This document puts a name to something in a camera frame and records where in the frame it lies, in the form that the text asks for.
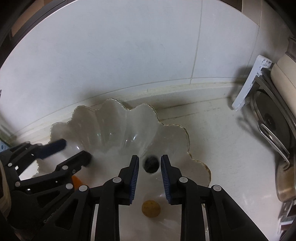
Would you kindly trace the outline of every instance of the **dark ball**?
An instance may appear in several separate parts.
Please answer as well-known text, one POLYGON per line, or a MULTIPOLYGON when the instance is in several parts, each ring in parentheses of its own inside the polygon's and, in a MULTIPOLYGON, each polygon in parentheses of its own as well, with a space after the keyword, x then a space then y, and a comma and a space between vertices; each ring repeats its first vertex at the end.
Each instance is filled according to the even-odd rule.
POLYGON ((155 173, 159 169, 159 161, 156 156, 148 156, 144 162, 144 170, 147 173, 155 173))

